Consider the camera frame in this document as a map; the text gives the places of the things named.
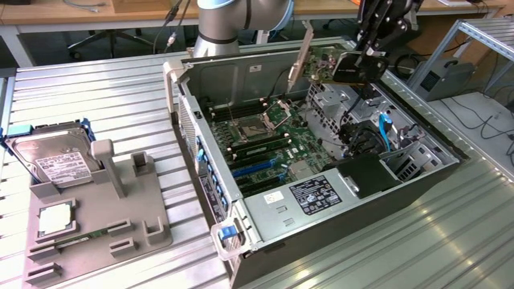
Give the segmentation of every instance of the blue latch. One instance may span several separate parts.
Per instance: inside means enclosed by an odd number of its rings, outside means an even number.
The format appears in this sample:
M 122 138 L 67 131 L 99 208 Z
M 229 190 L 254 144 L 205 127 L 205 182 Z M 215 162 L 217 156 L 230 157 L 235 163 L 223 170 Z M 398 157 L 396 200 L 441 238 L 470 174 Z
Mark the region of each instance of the blue latch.
M 388 151 L 392 151 L 392 145 L 389 143 L 388 132 L 393 127 L 393 120 L 388 114 L 382 113 L 378 118 L 378 129 L 381 130 L 382 138 L 385 139 Z
M 198 154 L 198 156 L 197 156 L 198 161 L 202 160 L 205 153 L 206 153 L 206 151 L 205 151 L 203 149 L 201 149 L 201 150 L 199 150 L 199 154 Z
M 222 200 L 223 209 L 227 210 L 229 208 L 227 200 L 225 199 L 225 197 L 222 197 L 221 200 Z
M 238 230 L 235 228 L 235 225 L 223 227 L 222 230 L 219 230 L 218 232 L 218 236 L 222 241 L 235 237 L 237 235 L 238 235 Z

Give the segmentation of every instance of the label sticker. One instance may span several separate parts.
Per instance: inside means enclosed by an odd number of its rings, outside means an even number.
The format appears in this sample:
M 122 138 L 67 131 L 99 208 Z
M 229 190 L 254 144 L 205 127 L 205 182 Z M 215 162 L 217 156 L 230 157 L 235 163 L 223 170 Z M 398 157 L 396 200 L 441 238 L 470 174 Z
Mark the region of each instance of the label sticker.
M 262 65 L 253 65 L 250 66 L 250 72 L 258 72 L 263 70 L 263 66 Z
M 55 184 L 91 177 L 91 171 L 81 152 L 40 158 L 35 162 Z
M 275 191 L 271 194 L 265 195 L 265 200 L 267 204 L 271 204 L 283 199 L 283 195 L 281 191 Z
M 303 213 L 313 215 L 342 200 L 325 176 L 319 176 L 290 187 Z

